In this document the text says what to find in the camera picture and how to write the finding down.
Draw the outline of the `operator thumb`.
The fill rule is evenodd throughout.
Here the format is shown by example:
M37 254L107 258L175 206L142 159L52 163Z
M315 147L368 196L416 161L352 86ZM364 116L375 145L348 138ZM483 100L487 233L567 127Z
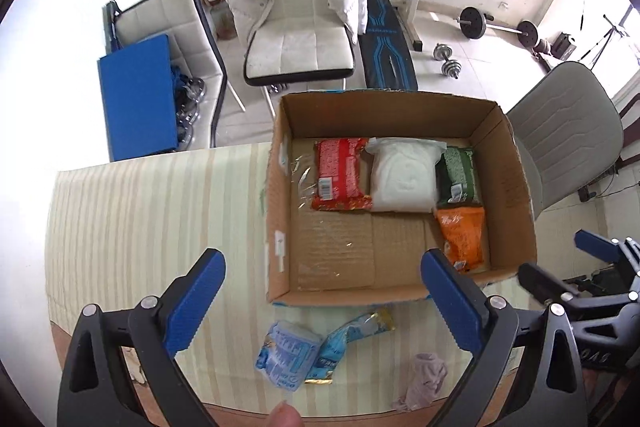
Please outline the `operator thumb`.
M280 402L267 416L265 427L304 427L303 418L295 407Z

